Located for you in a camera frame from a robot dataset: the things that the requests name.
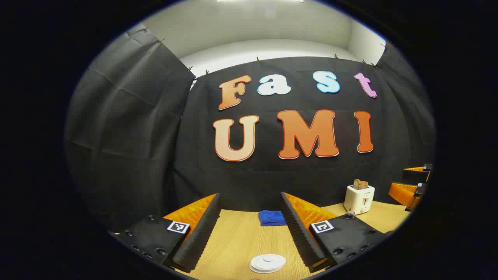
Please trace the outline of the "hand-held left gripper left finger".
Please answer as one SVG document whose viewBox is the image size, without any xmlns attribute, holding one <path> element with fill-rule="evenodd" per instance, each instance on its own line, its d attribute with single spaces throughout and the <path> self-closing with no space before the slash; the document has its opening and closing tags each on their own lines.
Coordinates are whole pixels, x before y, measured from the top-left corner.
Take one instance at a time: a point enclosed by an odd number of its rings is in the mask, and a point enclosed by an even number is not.
<svg viewBox="0 0 498 280">
<path fill-rule="evenodd" d="M 220 193 L 180 206 L 168 193 L 158 199 L 117 199 L 114 237 L 158 266 L 190 273 L 196 269 L 221 212 Z"/>
</svg>

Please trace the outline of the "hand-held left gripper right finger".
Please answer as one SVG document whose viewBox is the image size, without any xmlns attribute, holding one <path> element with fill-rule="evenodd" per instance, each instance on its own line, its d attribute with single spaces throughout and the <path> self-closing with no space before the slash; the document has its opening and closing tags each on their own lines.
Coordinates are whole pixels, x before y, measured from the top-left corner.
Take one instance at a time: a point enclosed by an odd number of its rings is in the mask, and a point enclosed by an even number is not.
<svg viewBox="0 0 498 280">
<path fill-rule="evenodd" d="M 355 214 L 335 215 L 281 192 L 282 215 L 298 253 L 311 273 L 354 259 L 387 238 Z"/>
</svg>

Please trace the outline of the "blue folded cloth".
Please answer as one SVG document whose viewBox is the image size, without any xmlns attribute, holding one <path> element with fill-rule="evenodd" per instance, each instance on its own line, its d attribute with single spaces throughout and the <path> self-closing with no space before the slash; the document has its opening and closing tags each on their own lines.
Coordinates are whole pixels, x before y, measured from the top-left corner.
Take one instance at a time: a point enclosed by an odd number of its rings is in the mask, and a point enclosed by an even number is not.
<svg viewBox="0 0 498 280">
<path fill-rule="evenodd" d="M 286 225 L 285 218 L 281 211 L 260 211 L 258 213 L 258 218 L 262 227 Z"/>
</svg>

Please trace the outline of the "white toaster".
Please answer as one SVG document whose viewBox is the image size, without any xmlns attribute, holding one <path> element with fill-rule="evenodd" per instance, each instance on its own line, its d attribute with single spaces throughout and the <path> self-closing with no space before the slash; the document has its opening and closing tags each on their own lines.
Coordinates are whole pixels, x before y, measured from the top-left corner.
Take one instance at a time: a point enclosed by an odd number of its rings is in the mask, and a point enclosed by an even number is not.
<svg viewBox="0 0 498 280">
<path fill-rule="evenodd" d="M 347 186 L 343 207 L 347 212 L 360 215 L 370 211 L 372 207 L 375 188 L 367 186 L 367 189 L 357 190 L 352 185 Z"/>
</svg>

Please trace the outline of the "black backdrop cloth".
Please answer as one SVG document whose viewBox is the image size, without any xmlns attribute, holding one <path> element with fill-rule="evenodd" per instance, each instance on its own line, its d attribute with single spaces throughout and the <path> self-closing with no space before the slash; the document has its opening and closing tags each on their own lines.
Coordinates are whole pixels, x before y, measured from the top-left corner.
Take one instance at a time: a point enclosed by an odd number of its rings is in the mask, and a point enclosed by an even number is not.
<svg viewBox="0 0 498 280">
<path fill-rule="evenodd" d="M 404 169 L 433 162 L 435 122 L 390 42 L 375 67 L 276 58 L 195 78 L 139 25 L 82 75 L 64 140 L 89 212 L 120 232 L 215 193 L 223 209 L 276 211 L 281 192 L 328 206 L 361 179 L 394 203 Z"/>
</svg>

